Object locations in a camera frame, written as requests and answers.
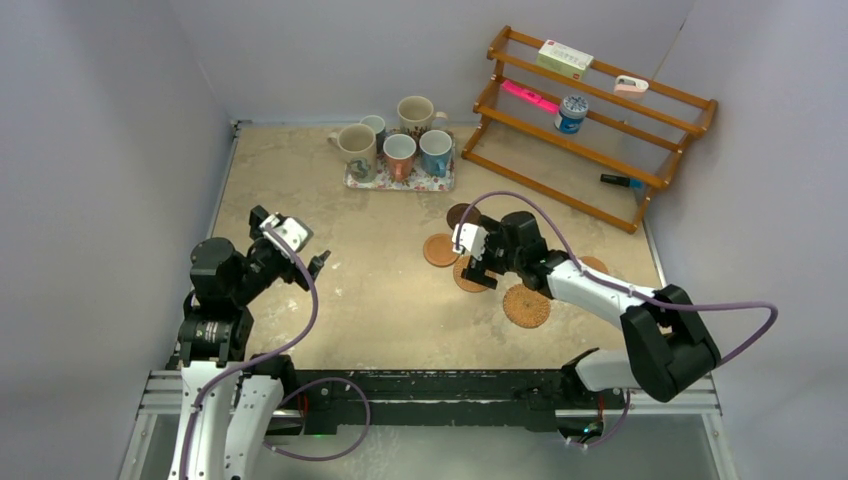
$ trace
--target wooden rack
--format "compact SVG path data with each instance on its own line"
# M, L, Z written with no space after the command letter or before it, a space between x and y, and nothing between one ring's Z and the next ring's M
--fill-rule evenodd
M566 205L576 208L584 213L593 215L626 232L635 232L639 228L639 223L642 221L642 217L644 217L645 215L645 211L648 208L648 204L651 202L651 197L658 191L661 191L668 187L671 183L671 179L674 177L674 174L677 171L677 167L680 164L680 160L683 157L683 152L686 150L686 148L689 147L689 145L692 144L693 141L698 138L701 138L704 133L706 133L706 131L710 128L710 124L712 123L713 116L715 115L715 110L718 106L718 102L716 102L715 100L704 100L703 98L696 97L689 93L680 91L676 88L669 87L667 85L663 85L661 83L646 79L650 84L650 90L660 95L671 97L673 99L687 103L701 110L701 114L699 115L699 118L696 123L693 124L685 122L671 115L667 115L663 112L654 110L649 107L645 107L638 103L634 103L625 98L613 95L612 93L607 92L605 90L601 90L591 85L587 85L585 83L573 80L569 77L560 75L556 72L547 70L538 65L534 65L530 62L509 55L506 53L506 46L509 40L514 40L518 43L528 45L537 50L541 48L544 44L543 40L516 32L507 25L500 31L498 36L495 37L495 39L489 45L489 51L486 54L486 57L489 60L496 60L495 70L488 85L486 85L486 88L484 88L483 91L480 93L480 96L477 97L477 101L474 102L474 113L479 113L482 118L480 120L480 125L477 127L477 130L468 140L468 143L465 144L465 148L463 148L462 150L462 158L470 160L482 167L488 168L489 170L492 170L495 173L503 175L507 178L515 180L516 182L526 187L529 187L539 193L554 198L555 200L565 203ZM536 125L521 121L509 114L497 110L497 97L500 92L500 85L504 82L504 80L509 80L510 82L518 85L521 88L526 88L527 90L530 90L542 96L544 99L553 102L557 105L559 105L562 101L562 98L557 97L556 95L543 92L529 85L505 77L504 66L506 64L514 65L529 72L541 75L542 77L555 80L569 87L582 90L599 99L614 103L616 105L632 110L636 113L642 114L646 117L653 118L660 122L671 125L672 127L683 131L683 136L679 142L671 142L662 137L658 137L644 130L628 125L627 123L615 120L606 115L602 115L596 111L589 110L589 113L587 114L586 118L606 125L608 127L614 128L618 131L634 136L646 142L652 143L669 151L668 157L663 162L662 166L659 168L657 174L645 172L621 160L617 160L608 155L604 155L600 152L592 150L591 148L575 143L573 140L569 140L563 134L553 131L552 129L540 128ZM594 60L590 68L614 77L618 75L629 75L631 77L643 78L639 75L606 64L599 60ZM574 197L570 197L560 191L548 187L547 185L543 185L542 183L539 183L531 178L525 177L524 175L521 175L518 172L498 165L497 163L494 163L474 153L474 146L477 145L477 142L479 142L483 134L486 133L486 130L488 129L492 120L503 123L512 128L516 128L522 132L528 133L537 138L562 147L566 150L574 152L578 155L586 157L589 160L595 161L608 168L616 170L622 175L641 180L647 188L634 217L630 220L618 218L608 212L605 212L603 210L600 210L599 208L584 203Z

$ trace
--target beige tabletop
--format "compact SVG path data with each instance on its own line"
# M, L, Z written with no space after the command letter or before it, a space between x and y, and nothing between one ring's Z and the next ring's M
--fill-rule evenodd
M315 232L305 261L332 251L317 281L320 309L312 332L290 351L298 368L557 368L590 347L619 348L621 333L573 305L554 302L541 327L520 328L506 318L503 295L519 282L509 274L497 290L466 293L451 268L422 255L424 241L449 233L447 210L492 190L530 197L557 222L579 256L606 263L628 282L659 286L642 230L629 235L593 217L459 160L451 192L352 190L344 165L326 142L327 127L249 127L238 140L214 235L242 252L250 246L248 213L256 205L304 221ZM460 147L473 127L455 127ZM522 134L492 129L480 152L514 162L562 191L612 210L635 208L625 188L597 182L597 168ZM483 201L480 210L500 218L529 209L507 197ZM561 248L539 218L549 248ZM297 335L311 308L309 294L277 281L257 298L248 354L266 352Z

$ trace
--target woven coaster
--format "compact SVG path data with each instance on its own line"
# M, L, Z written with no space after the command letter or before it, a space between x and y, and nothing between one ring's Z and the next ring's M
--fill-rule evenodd
M457 203L448 210L446 220L448 221L448 226L451 227L451 230L456 228L459 220L462 219L462 214L465 213L467 208L467 203ZM477 210L477 207L472 208L471 211L468 212L468 218L465 219L465 223L480 225L480 215L480 210Z
M453 264L453 280L456 282L456 284L457 284L457 286L459 286L459 288L465 290L466 292L469 292L469 293L485 292L486 290L488 290L487 287L484 287L483 285L480 285L479 283L474 283L470 280L466 280L466 279L462 278L462 270L465 267L468 266L469 261L471 261L471 257L466 255L466 256L460 258L459 260L457 260L456 263ZM492 278L498 278L497 275L494 272L490 272L488 270L486 270L486 276L492 277Z
M551 301L524 285L510 287L504 295L504 313L512 323L523 328L536 328L551 315Z
M459 258L453 252L450 235L437 233L424 241L424 258L434 267L447 267Z
M580 257L580 262L585 264L589 268L594 268L595 270L601 273L606 273L607 275L609 275L609 269L606 265L604 265L604 262L598 260L595 257Z

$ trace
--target white wall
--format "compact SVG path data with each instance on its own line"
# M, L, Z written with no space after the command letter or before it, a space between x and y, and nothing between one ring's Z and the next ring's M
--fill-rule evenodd
M694 0L171 3L232 117L312 122L394 120L415 94L476 121L471 106L494 67L486 49L507 24L650 76Z
M781 309L716 373L745 479L848 467L846 18L838 0L699 0L658 77L720 102L650 212L669 281ZM764 314L705 318L727 352Z
M167 0L0 4L0 470L115 478L229 147Z

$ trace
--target box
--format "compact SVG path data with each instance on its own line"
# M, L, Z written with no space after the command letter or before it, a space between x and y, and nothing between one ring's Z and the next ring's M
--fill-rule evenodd
M594 57L588 53L566 47L553 40L547 40L536 55L536 65L577 81L583 81L583 75L586 74L586 69L592 64L592 60Z

